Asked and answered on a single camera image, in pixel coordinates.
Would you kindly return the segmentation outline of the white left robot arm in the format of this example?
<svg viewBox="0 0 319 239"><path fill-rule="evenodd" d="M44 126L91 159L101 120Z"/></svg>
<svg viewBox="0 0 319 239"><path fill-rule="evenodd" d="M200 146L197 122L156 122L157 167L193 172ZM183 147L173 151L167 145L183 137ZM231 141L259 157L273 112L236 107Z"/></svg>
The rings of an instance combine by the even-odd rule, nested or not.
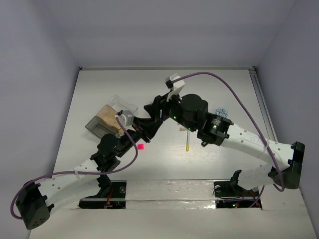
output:
<svg viewBox="0 0 319 239"><path fill-rule="evenodd" d="M72 170L32 179L13 197L11 216L22 220L27 230L39 227L64 206L89 196L87 187L92 182L96 196L108 197L112 190L109 175L126 170L137 160L138 141L150 142L163 120L136 118L122 111L106 123L117 132L104 135L89 159Z"/></svg>

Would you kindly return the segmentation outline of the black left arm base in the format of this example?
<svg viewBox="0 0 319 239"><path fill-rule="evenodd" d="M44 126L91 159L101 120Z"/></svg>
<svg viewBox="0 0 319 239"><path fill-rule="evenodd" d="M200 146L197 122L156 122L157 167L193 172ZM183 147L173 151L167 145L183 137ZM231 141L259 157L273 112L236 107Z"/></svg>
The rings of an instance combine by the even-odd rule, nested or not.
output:
<svg viewBox="0 0 319 239"><path fill-rule="evenodd" d="M88 196L79 201L81 209L125 209L126 208L126 181L111 181L100 188L96 195Z"/></svg>

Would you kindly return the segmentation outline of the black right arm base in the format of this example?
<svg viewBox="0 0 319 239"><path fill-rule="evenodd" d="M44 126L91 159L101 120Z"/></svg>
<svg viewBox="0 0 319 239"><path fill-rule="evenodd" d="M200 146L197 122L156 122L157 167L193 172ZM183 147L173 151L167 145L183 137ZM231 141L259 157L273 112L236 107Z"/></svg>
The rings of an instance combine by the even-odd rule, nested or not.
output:
<svg viewBox="0 0 319 239"><path fill-rule="evenodd" d="M261 208L259 189L246 190L238 185L241 170L234 172L229 180L214 181L213 195L217 209Z"/></svg>

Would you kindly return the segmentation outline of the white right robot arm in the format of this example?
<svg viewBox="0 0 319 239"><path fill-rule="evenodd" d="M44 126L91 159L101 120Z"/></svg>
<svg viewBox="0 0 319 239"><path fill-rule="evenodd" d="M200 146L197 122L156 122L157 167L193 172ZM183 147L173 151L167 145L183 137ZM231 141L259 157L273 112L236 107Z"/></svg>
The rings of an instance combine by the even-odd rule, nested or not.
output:
<svg viewBox="0 0 319 239"><path fill-rule="evenodd" d="M187 130L195 131L203 147L215 144L264 161L264 166L234 172L229 183L234 195L271 184L287 189L299 188L305 153L303 143L282 144L262 139L227 118L209 113L208 102L196 94L173 95L170 99L157 96L144 109L155 120L171 118Z"/></svg>

